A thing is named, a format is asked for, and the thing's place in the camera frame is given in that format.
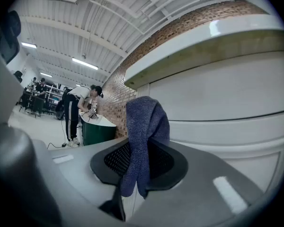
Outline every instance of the white cabinet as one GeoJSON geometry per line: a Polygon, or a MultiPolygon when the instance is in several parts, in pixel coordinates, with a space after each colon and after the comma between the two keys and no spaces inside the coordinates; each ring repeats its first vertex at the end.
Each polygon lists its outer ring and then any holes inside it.
{"type": "Polygon", "coordinates": [[[280,182],[284,52],[210,63],[145,85],[138,92],[145,95],[148,90],[167,113],[171,140],[217,155],[264,192],[280,182]]]}
{"type": "Polygon", "coordinates": [[[284,52],[183,71],[151,83],[150,97],[161,103],[169,120],[231,120],[284,111],[284,52]]]}
{"type": "Polygon", "coordinates": [[[264,192],[284,172],[284,113],[219,122],[170,121],[170,139],[224,159],[264,192]]]}

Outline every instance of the white shirt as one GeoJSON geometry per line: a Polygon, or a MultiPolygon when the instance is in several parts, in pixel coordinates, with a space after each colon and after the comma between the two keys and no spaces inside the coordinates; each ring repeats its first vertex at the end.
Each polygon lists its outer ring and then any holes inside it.
{"type": "Polygon", "coordinates": [[[34,88],[35,83],[33,80],[30,81],[30,83],[27,86],[27,92],[31,92],[31,90],[34,88]]]}
{"type": "Polygon", "coordinates": [[[85,87],[85,86],[75,87],[68,94],[74,95],[79,100],[80,100],[81,97],[86,99],[90,95],[90,89],[88,87],[85,87]]]}

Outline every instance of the gray towel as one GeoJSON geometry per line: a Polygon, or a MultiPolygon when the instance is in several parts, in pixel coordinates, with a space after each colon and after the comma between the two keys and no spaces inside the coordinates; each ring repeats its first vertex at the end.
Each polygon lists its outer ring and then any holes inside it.
{"type": "Polygon", "coordinates": [[[121,195],[131,196],[137,182],[139,194],[146,197],[145,188],[150,180],[147,141],[149,137],[169,140],[169,121],[157,100],[142,96],[126,104],[126,123],[132,154],[121,179],[121,195]]]}

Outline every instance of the black pants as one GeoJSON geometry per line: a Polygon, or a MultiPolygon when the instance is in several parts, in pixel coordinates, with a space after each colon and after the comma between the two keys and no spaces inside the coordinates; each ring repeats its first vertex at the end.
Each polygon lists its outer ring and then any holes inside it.
{"type": "Polygon", "coordinates": [[[21,99],[22,99],[22,107],[27,108],[28,105],[28,101],[29,101],[29,97],[30,95],[27,95],[26,93],[23,93],[21,99]]]}
{"type": "Polygon", "coordinates": [[[77,125],[79,122],[78,102],[79,100],[72,94],[68,94],[65,97],[64,114],[68,141],[77,137],[77,125]]]}
{"type": "Polygon", "coordinates": [[[38,111],[40,114],[43,110],[44,99],[43,98],[35,98],[33,112],[38,111]]]}

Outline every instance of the shelf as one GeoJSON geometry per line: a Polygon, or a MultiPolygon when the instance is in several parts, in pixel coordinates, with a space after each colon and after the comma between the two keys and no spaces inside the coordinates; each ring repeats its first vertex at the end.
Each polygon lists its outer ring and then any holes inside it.
{"type": "Polygon", "coordinates": [[[63,90],[61,89],[58,89],[58,88],[55,88],[55,87],[52,87],[52,86],[49,86],[49,85],[46,85],[48,88],[53,88],[53,90],[57,90],[57,91],[60,91],[60,92],[64,92],[63,90]]]}
{"type": "Polygon", "coordinates": [[[134,90],[173,74],[238,56],[284,51],[284,25],[272,15],[215,20],[158,46],[129,69],[124,84],[134,90]]]}
{"type": "Polygon", "coordinates": [[[53,95],[60,96],[60,97],[63,96],[62,94],[56,94],[56,93],[52,93],[52,92],[48,92],[48,91],[47,91],[46,93],[48,93],[48,94],[53,94],[53,95]]]}

